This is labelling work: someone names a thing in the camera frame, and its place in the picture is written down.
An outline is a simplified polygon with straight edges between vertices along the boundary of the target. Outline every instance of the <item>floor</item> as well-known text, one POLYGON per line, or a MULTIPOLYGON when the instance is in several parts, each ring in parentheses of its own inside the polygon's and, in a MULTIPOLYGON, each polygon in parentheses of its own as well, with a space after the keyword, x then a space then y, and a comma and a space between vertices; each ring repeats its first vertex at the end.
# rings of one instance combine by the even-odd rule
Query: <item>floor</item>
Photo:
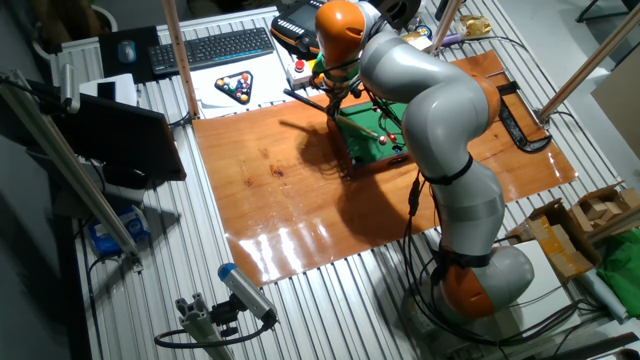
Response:
MULTIPOLYGON (((624 17, 578 24, 575 18, 587 0, 498 0, 513 20, 530 51, 558 89, 587 60, 624 17)), ((601 0, 590 16, 624 11, 619 0, 601 0)), ((629 187, 640 188, 640 160, 631 151, 591 92, 615 63, 640 41, 636 27, 569 97, 568 103, 629 187)))

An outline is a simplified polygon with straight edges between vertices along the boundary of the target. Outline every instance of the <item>green cloth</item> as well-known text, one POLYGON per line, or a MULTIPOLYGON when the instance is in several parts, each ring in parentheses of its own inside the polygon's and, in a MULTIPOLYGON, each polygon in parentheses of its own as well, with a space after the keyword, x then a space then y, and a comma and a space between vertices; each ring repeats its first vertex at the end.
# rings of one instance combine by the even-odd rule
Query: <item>green cloth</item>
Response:
POLYGON ((618 296, 629 315, 640 318, 640 230, 607 239, 607 254, 598 275, 618 296))

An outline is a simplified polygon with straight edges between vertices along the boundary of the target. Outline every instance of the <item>yellow object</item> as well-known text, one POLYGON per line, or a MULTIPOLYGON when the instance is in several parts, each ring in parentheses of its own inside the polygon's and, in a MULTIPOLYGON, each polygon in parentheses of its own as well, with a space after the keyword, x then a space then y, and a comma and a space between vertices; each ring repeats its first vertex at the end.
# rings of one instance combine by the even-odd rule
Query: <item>yellow object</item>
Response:
POLYGON ((489 20, 482 15, 462 15, 458 21, 460 27, 458 32, 464 38, 483 36, 491 32, 489 20))

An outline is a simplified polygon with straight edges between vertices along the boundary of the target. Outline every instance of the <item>metal rod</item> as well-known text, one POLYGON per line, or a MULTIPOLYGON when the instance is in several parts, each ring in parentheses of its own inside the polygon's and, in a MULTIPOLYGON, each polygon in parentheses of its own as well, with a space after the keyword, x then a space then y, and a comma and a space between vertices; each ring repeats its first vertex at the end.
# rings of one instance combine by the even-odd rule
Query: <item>metal rod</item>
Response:
MULTIPOLYGON (((10 74, 11 81, 29 88, 29 84, 20 72, 14 70, 10 74)), ((40 113, 34 98, 23 90, 8 84, 0 85, 0 95, 5 98, 20 120, 33 134, 40 146, 49 155, 56 167, 62 172, 74 190, 82 198, 91 212, 100 220, 122 251, 131 257, 134 270, 141 270, 139 252, 135 242, 125 229, 100 190, 89 177, 89 174, 78 162, 71 146, 48 115, 40 113)))
POLYGON ((449 4, 447 4, 447 8, 444 10, 444 15, 442 15, 442 20, 438 24, 435 35, 433 35, 433 44, 428 48, 428 52, 430 54, 438 53, 438 50, 444 41, 444 37, 447 36, 449 28, 451 27, 453 20, 456 18, 456 14, 458 13, 458 9, 460 9, 461 4, 462 0, 450 0, 449 4))
POLYGON ((547 118, 551 113, 556 111, 558 106, 562 104, 573 91, 582 84, 582 82, 589 76, 595 68, 600 65, 602 60, 609 56, 609 54, 620 44, 622 40, 629 34, 638 22, 640 22, 640 6, 636 6, 629 16, 624 20, 602 45, 585 61, 584 64, 576 71, 575 74, 567 81, 560 90, 549 100, 542 110, 540 110, 539 118, 541 123, 546 123, 547 118))
POLYGON ((191 71, 189 69, 189 60, 187 59, 187 50, 184 48, 184 42, 182 41, 180 20, 178 19, 178 13, 176 12, 176 3, 174 0, 162 0, 162 7, 164 7, 164 16, 167 18, 167 28, 169 29, 171 43, 173 44, 173 53, 176 54, 176 63, 178 64, 178 71, 180 72, 180 78, 182 79, 182 87, 184 88, 184 93, 187 96, 189 114, 192 118, 197 118, 199 113, 198 103, 196 102, 196 92, 193 89, 193 82, 191 81, 191 71))

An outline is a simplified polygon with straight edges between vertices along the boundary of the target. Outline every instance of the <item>white paper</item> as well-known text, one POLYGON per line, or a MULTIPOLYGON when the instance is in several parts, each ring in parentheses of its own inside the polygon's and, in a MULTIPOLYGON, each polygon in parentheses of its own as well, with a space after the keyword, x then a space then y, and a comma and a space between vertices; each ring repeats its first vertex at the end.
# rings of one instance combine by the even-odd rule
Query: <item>white paper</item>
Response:
POLYGON ((274 101, 289 100, 282 93, 282 90, 289 88, 287 76, 275 52, 250 60, 194 71, 191 73, 191 79, 203 115, 209 119, 242 112, 245 109, 256 109, 274 101), (215 87, 216 80, 244 71, 253 75, 251 99, 246 105, 236 102, 215 87))
POLYGON ((136 93, 136 86, 133 83, 133 76, 131 74, 122 74, 80 84, 80 93, 98 96, 98 84, 105 82, 116 83, 116 102, 136 106, 138 96, 136 93))

